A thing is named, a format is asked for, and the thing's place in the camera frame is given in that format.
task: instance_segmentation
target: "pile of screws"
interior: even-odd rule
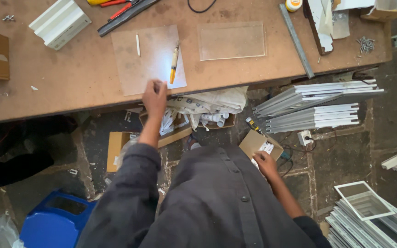
[[[361,44],[361,54],[367,54],[374,50],[374,40],[367,39],[365,36],[363,36],[361,39],[356,41]]]

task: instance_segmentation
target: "hand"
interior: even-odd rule
[[[256,151],[252,158],[257,162],[261,173],[266,177],[280,176],[277,171],[277,162],[265,151]]]
[[[146,84],[145,93],[143,93],[142,102],[145,104],[148,112],[148,119],[156,118],[162,121],[166,109],[166,92],[168,90],[167,82],[158,79],[151,79]]]

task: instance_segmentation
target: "foot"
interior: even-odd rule
[[[194,135],[192,135],[192,134],[190,134],[189,136],[186,136],[186,137],[183,138],[182,140],[183,140],[183,142],[185,143],[185,146],[184,146],[184,147],[185,147],[187,150],[191,150],[191,146],[192,146],[193,144],[195,144],[195,143],[198,142],[197,139],[196,139],[196,137],[194,137]]]

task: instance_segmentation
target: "left hand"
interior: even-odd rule
[[[145,93],[143,93],[142,102],[148,112],[148,118],[162,120],[166,109],[166,92],[168,83],[159,79],[151,79],[146,84]]]

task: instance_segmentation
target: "yellow screwdriver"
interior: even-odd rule
[[[179,58],[179,41],[177,41],[176,48],[174,49],[173,53],[173,63],[171,65],[171,75],[169,76],[169,83],[174,83],[174,77],[176,76],[176,69],[177,69],[177,59]]]

